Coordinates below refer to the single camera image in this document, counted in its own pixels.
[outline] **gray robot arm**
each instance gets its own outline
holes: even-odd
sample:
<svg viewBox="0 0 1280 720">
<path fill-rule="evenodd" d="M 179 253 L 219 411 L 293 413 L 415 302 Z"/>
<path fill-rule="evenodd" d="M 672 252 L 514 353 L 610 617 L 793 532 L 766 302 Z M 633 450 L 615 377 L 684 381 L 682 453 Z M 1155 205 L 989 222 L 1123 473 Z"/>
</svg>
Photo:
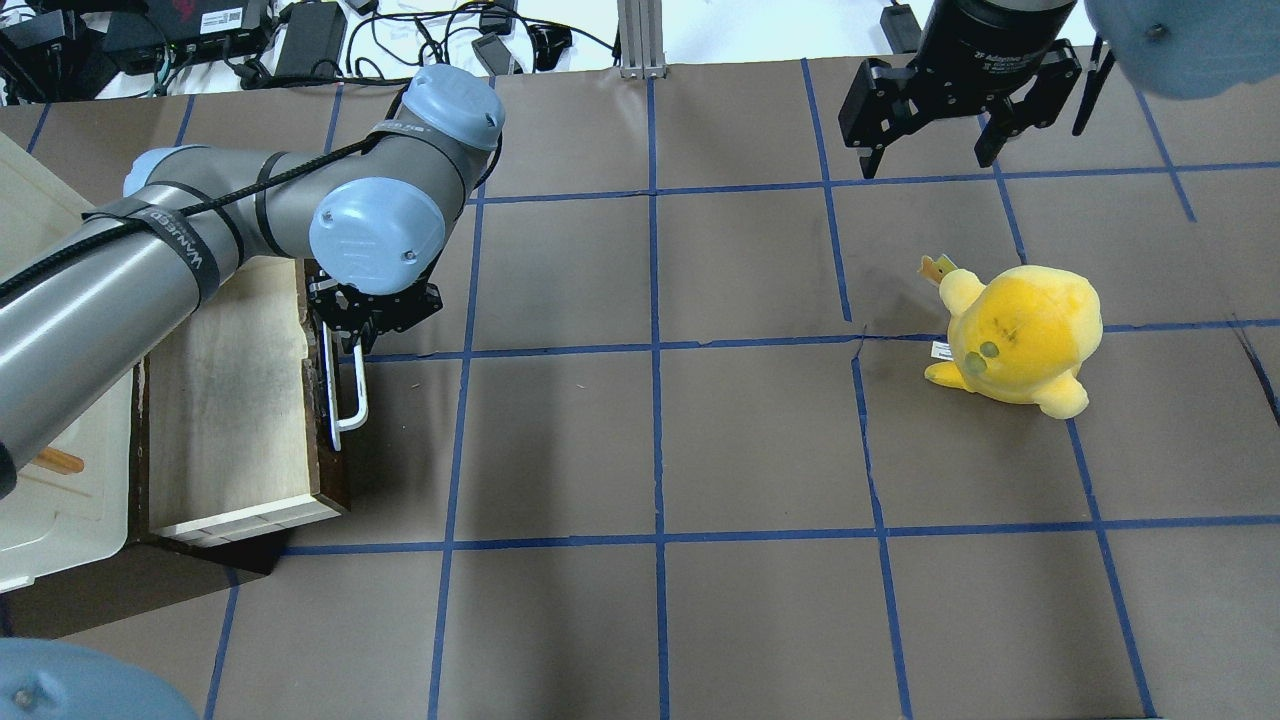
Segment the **gray robot arm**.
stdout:
<svg viewBox="0 0 1280 720">
<path fill-rule="evenodd" d="M 145 154 L 128 197 L 0 283 L 0 496 L 246 260 L 315 258 L 369 296 L 425 281 L 504 118 L 488 83 L 431 65 L 394 118 L 328 156 Z"/>
</svg>

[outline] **blue joint cap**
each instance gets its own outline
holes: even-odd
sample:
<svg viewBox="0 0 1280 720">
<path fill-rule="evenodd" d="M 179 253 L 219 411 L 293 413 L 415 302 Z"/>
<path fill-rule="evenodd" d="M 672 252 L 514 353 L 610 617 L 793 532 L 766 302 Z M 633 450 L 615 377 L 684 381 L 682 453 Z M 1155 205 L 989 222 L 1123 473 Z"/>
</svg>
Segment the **blue joint cap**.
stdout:
<svg viewBox="0 0 1280 720">
<path fill-rule="evenodd" d="M 311 252 L 329 275 L 369 295 L 399 292 L 444 250 L 444 214 L 431 196 L 393 178 L 340 184 L 311 217 Z"/>
<path fill-rule="evenodd" d="M 177 147 L 155 147 L 147 150 L 142 155 L 138 155 L 137 160 L 133 161 L 133 168 L 129 169 L 129 174 L 124 176 L 124 196 L 128 197 L 134 192 L 146 187 L 147 181 L 151 178 L 151 173 L 156 170 L 160 163 L 165 158 L 187 150 L 189 147 L 209 147 L 207 145 L 179 145 Z"/>
<path fill-rule="evenodd" d="M 492 151 L 507 110 L 489 83 L 453 65 L 428 65 L 402 100 L 415 115 L 463 145 Z"/>
</svg>

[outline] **plush toy foot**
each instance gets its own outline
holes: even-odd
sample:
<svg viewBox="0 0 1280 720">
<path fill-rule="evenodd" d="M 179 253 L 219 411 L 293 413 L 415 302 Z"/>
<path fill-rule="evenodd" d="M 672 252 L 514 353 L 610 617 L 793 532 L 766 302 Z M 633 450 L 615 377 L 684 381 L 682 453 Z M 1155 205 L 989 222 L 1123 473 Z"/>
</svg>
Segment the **plush toy foot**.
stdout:
<svg viewBox="0 0 1280 720">
<path fill-rule="evenodd" d="M 973 389 L 965 384 L 964 375 L 960 374 L 960 366 L 950 360 L 946 363 L 934 363 L 925 368 L 924 379 L 942 387 L 954 387 L 956 389 L 968 389 L 969 392 L 973 392 Z"/>
<path fill-rule="evenodd" d="M 1089 405 L 1089 393 L 1071 373 L 1062 373 L 1032 396 L 1032 402 L 1055 420 L 1075 418 Z"/>
</svg>

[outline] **white label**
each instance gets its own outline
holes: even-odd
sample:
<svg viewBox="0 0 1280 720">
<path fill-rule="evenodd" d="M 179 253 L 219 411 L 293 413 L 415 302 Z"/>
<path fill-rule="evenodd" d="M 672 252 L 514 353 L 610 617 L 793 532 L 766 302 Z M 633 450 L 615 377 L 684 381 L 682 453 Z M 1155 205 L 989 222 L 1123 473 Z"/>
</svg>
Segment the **white label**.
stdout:
<svg viewBox="0 0 1280 720">
<path fill-rule="evenodd" d="M 212 13 L 205 13 L 200 15 L 200 35 L 209 32 L 218 32 L 221 29 L 239 29 L 241 17 L 244 10 L 237 8 L 234 10 L 214 10 Z"/>
</svg>

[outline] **stuffed animal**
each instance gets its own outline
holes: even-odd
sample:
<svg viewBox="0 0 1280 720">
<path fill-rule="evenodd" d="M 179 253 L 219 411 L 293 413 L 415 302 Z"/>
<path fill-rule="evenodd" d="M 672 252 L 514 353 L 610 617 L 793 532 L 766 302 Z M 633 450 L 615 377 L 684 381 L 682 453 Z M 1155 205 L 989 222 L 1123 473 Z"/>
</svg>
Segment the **stuffed animal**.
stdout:
<svg viewBox="0 0 1280 720">
<path fill-rule="evenodd" d="M 1002 402 L 1039 405 L 1059 420 L 1084 410 L 1089 396 L 1075 375 L 1102 341 L 1098 293 L 1089 281 L 1021 265 L 984 286 L 946 256 L 925 258 L 920 273 L 938 282 L 951 311 L 954 357 L 927 368 L 925 378 Z"/>
</svg>

